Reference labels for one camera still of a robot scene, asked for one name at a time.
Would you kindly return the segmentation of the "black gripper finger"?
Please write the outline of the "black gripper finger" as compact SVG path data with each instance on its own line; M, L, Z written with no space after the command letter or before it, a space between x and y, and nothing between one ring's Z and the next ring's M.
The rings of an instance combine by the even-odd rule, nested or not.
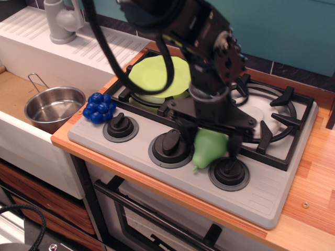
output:
M229 158L236 158L236 156L240 153L243 142L243 133L242 132L234 132L228 140L227 143L227 151L229 154Z
M180 121L179 130L186 145L188 146L188 149L191 150L194 144L195 135L198 131L198 125L191 121Z

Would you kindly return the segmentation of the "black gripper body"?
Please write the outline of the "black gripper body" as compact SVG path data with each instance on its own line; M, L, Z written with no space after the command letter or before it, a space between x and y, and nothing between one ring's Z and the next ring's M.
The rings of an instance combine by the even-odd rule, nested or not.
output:
M192 123L228 135L241 132L245 139L253 138L256 120L232 103L228 87L214 95L195 86L190 86L188 91L190 97L167 103L175 121L180 124Z

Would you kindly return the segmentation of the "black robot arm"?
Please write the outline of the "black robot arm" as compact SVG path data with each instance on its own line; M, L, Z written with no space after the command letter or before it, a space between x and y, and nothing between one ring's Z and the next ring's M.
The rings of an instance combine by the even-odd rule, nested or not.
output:
M196 127L225 133L228 153L235 157L242 142L253 138L255 120L231 99L246 58L226 18L206 1L120 1L120 6L136 30L156 41L169 78L173 66L166 42L178 46L188 62L190 97L167 103L186 139L193 142Z

